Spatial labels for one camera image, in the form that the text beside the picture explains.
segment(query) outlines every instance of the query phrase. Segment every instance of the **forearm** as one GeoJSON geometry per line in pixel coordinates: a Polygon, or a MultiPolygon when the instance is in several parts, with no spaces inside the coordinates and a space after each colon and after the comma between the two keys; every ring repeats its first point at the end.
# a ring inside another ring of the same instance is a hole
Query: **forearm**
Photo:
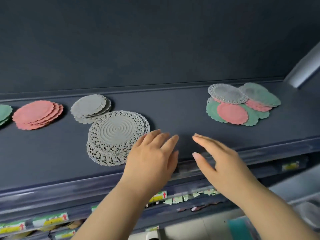
{"type": "Polygon", "coordinates": [[[85,221],[72,240],[128,239],[147,199],[118,184],[85,221]]]}
{"type": "Polygon", "coordinates": [[[283,199],[264,186],[252,186],[240,207],[263,240],[318,239],[283,199]]]}

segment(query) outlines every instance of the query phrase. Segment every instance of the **doily pile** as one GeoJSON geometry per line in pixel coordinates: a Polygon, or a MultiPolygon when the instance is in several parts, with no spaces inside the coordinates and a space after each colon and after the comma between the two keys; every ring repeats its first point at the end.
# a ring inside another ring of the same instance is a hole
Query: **doily pile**
{"type": "Polygon", "coordinates": [[[236,88],[217,83],[208,88],[211,97],[206,112],[215,121],[235,125],[253,126],[259,119],[266,119],[270,110],[281,101],[265,87],[248,82],[236,88]]]}
{"type": "Polygon", "coordinates": [[[12,116],[17,127],[22,130],[34,130],[49,125],[63,111],[61,104],[46,100],[34,101],[19,108],[12,116]]]}
{"type": "Polygon", "coordinates": [[[12,107],[5,104],[0,104],[0,125],[5,124],[10,119],[12,107]]]}
{"type": "Polygon", "coordinates": [[[87,153],[100,165],[124,164],[134,143],[149,132],[149,122],[138,113],[123,110],[107,113],[91,125],[87,153]]]}
{"type": "Polygon", "coordinates": [[[71,107],[71,114],[82,124],[92,124],[111,108],[111,101],[100,94],[84,96],[71,107]]]}

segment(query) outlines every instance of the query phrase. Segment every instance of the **right hand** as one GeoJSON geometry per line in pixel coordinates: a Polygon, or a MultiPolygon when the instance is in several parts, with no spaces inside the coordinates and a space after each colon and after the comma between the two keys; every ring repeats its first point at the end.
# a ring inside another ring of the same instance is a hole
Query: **right hand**
{"type": "Polygon", "coordinates": [[[235,150],[209,137],[194,134],[193,140],[204,147],[216,161],[212,168],[199,153],[192,155],[210,183],[233,203],[242,206],[253,190],[263,187],[235,150]]]}

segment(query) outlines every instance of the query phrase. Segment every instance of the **fingernail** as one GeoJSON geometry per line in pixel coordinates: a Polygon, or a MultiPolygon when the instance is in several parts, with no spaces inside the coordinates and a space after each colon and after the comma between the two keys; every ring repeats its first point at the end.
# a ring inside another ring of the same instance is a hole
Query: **fingernail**
{"type": "Polygon", "coordinates": [[[199,158],[201,158],[201,154],[197,152],[192,153],[192,156],[195,160],[198,160],[199,158]]]}

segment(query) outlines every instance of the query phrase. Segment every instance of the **left hand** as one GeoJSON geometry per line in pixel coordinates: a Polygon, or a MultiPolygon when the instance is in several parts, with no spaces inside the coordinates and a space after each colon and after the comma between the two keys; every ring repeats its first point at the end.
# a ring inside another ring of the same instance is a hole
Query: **left hand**
{"type": "Polygon", "coordinates": [[[119,185],[144,196],[149,201],[171,178],[178,164],[178,151],[173,152],[179,136],[154,130],[132,147],[119,185]]]}

